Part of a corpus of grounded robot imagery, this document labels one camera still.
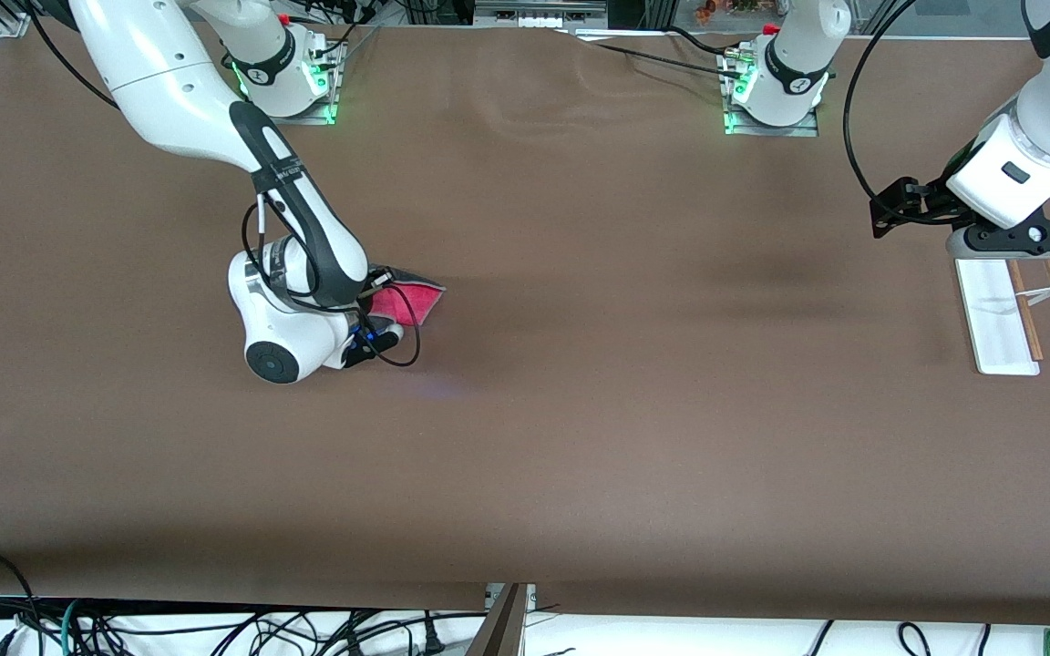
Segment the grey and pink towel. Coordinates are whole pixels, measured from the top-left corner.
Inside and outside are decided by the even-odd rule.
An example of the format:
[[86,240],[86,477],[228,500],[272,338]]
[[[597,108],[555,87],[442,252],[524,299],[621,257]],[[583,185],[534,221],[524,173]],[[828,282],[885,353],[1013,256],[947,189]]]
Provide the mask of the grey and pink towel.
[[420,327],[447,288],[396,267],[393,270],[396,278],[390,285],[359,303],[370,316],[387,317],[404,327]]

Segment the white rack base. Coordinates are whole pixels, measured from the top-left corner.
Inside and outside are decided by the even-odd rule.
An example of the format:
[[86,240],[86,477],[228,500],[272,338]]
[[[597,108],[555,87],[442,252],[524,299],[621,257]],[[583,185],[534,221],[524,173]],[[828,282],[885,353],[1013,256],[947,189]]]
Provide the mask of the white rack base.
[[1012,277],[1003,259],[957,259],[957,282],[975,368],[983,376],[1037,376]]

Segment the brown table cover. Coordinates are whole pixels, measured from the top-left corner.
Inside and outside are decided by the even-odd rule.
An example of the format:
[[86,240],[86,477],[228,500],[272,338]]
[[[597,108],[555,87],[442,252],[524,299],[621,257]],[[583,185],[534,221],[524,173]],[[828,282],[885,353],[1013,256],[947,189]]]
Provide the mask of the brown table cover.
[[288,126],[368,256],[446,285],[411,368],[272,385],[252,186],[0,43],[0,555],[46,597],[1050,625],[1050,308],[981,376],[946,233],[819,137],[551,31],[355,33]]

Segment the brown beam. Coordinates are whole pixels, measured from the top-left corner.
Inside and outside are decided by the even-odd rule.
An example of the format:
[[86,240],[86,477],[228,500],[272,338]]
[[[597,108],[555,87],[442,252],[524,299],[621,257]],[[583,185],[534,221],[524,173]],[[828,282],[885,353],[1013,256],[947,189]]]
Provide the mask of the brown beam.
[[508,584],[494,610],[485,614],[464,656],[521,656],[527,618],[520,584]]

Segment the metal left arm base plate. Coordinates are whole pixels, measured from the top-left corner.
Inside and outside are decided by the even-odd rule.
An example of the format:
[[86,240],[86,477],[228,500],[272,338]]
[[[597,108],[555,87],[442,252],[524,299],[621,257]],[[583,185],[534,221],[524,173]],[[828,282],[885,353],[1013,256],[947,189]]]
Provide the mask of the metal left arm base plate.
[[724,133],[728,136],[816,137],[819,125],[816,107],[830,76],[817,82],[801,77],[792,93],[782,80],[759,66],[754,51],[729,48],[715,62],[724,100]]

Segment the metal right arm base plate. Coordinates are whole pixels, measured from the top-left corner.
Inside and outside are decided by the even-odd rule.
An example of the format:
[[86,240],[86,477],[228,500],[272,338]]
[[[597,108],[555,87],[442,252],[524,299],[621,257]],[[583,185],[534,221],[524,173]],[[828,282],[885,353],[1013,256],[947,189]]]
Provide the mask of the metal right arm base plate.
[[279,123],[333,125],[337,120],[345,45],[329,45],[326,36],[296,31],[287,62],[249,64],[233,59],[234,75],[246,99]]

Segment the aluminium frame with white parts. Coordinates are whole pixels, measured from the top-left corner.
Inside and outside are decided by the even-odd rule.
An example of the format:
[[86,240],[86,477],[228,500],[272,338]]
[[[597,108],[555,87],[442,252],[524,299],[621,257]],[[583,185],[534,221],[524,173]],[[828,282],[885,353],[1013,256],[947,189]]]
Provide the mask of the aluminium frame with white parts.
[[608,29],[607,0],[474,0],[474,26]]

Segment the aluminium table bracket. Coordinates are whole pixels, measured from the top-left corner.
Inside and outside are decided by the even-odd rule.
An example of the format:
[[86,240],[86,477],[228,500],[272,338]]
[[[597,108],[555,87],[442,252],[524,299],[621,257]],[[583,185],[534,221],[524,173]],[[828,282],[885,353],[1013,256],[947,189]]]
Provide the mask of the aluminium table bracket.
[[[508,584],[503,584],[503,581],[490,581],[490,584],[485,585],[484,593],[484,610],[494,610],[494,606],[499,601],[501,593],[508,588]],[[538,608],[537,589],[534,584],[520,584],[520,590],[525,594],[525,610],[526,614],[533,613]]]

